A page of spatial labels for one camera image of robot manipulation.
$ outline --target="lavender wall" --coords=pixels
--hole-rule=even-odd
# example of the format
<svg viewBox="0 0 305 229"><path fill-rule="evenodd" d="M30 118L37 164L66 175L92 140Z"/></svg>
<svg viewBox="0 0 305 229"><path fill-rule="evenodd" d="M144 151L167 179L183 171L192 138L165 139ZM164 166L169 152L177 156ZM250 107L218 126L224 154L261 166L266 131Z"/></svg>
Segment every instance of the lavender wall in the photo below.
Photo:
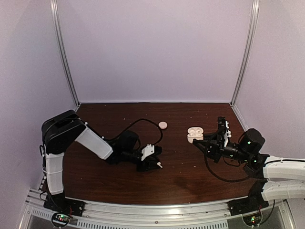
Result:
<svg viewBox="0 0 305 229"><path fill-rule="evenodd" d="M229 102L252 0L58 2L81 102Z"/></svg>
<svg viewBox="0 0 305 229"><path fill-rule="evenodd" d="M41 124L74 105L50 1L2 1L0 21L0 228L12 229L42 178Z"/></svg>
<svg viewBox="0 0 305 229"><path fill-rule="evenodd" d="M305 158L305 1L261 1L237 107L263 152Z"/></svg>

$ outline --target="cable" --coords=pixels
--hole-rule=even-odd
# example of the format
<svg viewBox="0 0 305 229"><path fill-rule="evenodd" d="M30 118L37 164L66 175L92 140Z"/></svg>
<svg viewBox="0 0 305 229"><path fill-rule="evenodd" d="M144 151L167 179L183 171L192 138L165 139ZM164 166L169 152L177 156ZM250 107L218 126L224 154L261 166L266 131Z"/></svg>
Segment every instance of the cable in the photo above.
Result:
<svg viewBox="0 0 305 229"><path fill-rule="evenodd" d="M226 162L225 159L224 159L224 162L225 162L228 166L232 166L232 167L239 167L239 166L241 165L240 161L238 161L238 165L230 164L230 163Z"/></svg>
<svg viewBox="0 0 305 229"><path fill-rule="evenodd" d="M146 122L149 122L151 124L153 124L154 126L156 126L159 131L160 131L160 138L158 141L156 141L153 145L156 145L158 144L159 142L161 142L162 138L163 138L163 131L162 129L158 126L158 124L154 123L153 121L149 120L149 119L146 119L146 118L140 118L136 121L134 121L133 123L131 123L128 127L126 127L122 132L120 132L116 137L112 138L112 139L106 139L107 141L113 141L115 139L117 139L122 133L124 133L126 130L128 130L129 128L131 128L133 125L135 125L136 123L138 123L139 121L146 121Z"/></svg>
<svg viewBox="0 0 305 229"><path fill-rule="evenodd" d="M40 198L41 200L43 200L43 201L45 201L45 199L41 198L41 196L42 196L43 194L45 194L45 193L46 193L46 191L41 192L41 193L39 194L39 198Z"/></svg>
<svg viewBox="0 0 305 229"><path fill-rule="evenodd" d="M275 208L275 199L273 200L273 207L272 207L272 209L271 209L270 214L268 215L268 217L267 217L262 223L259 223L260 226L263 225L264 223L266 223L267 220L271 217L274 208Z"/></svg>
<svg viewBox="0 0 305 229"><path fill-rule="evenodd" d="M206 145L205 149L203 149L203 147L202 147L201 145L199 145L198 143L196 143L196 142L194 142L194 141L193 141L193 145L195 145L198 149L200 149L200 151L203 152L205 166L207 167L207 169L209 170L209 172L210 172L214 177L216 177L217 179L222 180L222 181L224 181L224 182L228 182L228 183L237 183L237 182L245 181L245 180L249 179L250 176L246 176L246 177L244 177L244 178L236 179L236 180L228 180L228 179L222 178L222 177L218 176L217 174L215 174L215 173L211 170L211 168L210 168L210 166L209 166L208 158L207 158L207 155L206 155L206 154L207 154L207 152L208 152L208 149L209 149L209 146L210 146L210 142L211 142L211 140L212 140L219 132L221 132L223 129L224 129L224 127L223 127L223 128L220 128L217 132L215 132L215 133L211 136L211 138L207 141L207 145Z"/></svg>
<svg viewBox="0 0 305 229"><path fill-rule="evenodd" d="M283 159L283 160L268 161L268 162L266 162L264 165L268 165L268 164L274 163L274 162L281 162L281 161L305 162L304 160L298 160L298 159Z"/></svg>

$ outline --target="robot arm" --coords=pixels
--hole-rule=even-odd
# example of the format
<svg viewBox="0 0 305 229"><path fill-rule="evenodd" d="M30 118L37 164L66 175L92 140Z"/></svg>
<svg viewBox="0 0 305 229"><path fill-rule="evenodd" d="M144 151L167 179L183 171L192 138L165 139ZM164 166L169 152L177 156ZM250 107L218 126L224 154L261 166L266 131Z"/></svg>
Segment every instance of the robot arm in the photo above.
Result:
<svg viewBox="0 0 305 229"><path fill-rule="evenodd" d="M43 171L48 185L45 208L63 211L70 207L73 215L82 214L83 202L65 198L62 183L64 152L74 141L82 144L109 164L129 161L137 165L137 171L162 167L157 157L162 152L161 147L148 145L135 150L134 146L139 141L139 136L132 131L125 131L118 139L107 142L73 110L47 120L43 123L41 130Z"/></svg>
<svg viewBox="0 0 305 229"><path fill-rule="evenodd" d="M228 128L225 118L218 117L217 132L204 135L203 138L198 138L199 140L193 136L192 144L204 153L205 158L210 158L215 163L218 163L221 157L226 157L245 164L244 171L248 177L258 179L250 189L248 197L228 202L231 215L267 207L270 200L305 198L305 159L260 154L265 139L255 129L244 132L238 143L230 142L231 132Z"/></svg>

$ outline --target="small white object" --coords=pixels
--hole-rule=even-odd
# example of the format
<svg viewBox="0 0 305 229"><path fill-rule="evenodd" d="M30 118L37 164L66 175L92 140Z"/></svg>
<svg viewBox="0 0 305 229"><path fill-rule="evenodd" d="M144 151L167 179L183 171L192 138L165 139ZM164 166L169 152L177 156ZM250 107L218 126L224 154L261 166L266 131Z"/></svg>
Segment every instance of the small white object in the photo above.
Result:
<svg viewBox="0 0 305 229"><path fill-rule="evenodd" d="M161 165L161 162L158 162L157 165L158 165L160 168L163 168L163 166Z"/></svg>
<svg viewBox="0 0 305 229"><path fill-rule="evenodd" d="M164 130L167 128L167 123L166 122L159 122L159 127Z"/></svg>
<svg viewBox="0 0 305 229"><path fill-rule="evenodd" d="M154 145L147 145L144 149L142 149L142 157L141 161L143 161L148 156L154 154Z"/></svg>
<svg viewBox="0 0 305 229"><path fill-rule="evenodd" d="M203 129L201 127L191 127L187 132L187 140L189 143L193 143L194 139L203 140Z"/></svg>

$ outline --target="wooden table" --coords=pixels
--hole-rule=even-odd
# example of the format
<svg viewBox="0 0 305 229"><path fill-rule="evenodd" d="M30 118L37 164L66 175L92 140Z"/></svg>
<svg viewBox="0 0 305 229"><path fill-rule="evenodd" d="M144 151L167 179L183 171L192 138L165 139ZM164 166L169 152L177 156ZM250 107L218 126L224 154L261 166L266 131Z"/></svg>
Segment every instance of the wooden table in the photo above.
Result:
<svg viewBox="0 0 305 229"><path fill-rule="evenodd" d="M78 115L106 138L119 134L139 118L159 123L168 128L159 156L163 169L136 172L136 165L120 163L108 165L94 153L73 143L64 157L64 187L67 197L119 204L182 204L215 201L246 196L253 179L241 183L226 183L213 177L206 169L203 154L187 141L187 129L201 126L206 133L217 130L217 117L225 116L230 123L232 141L243 133L229 104L82 104ZM158 129L139 122L131 130L142 145L159 138ZM228 179L243 178L242 167L227 166L223 160L212 170Z"/></svg>

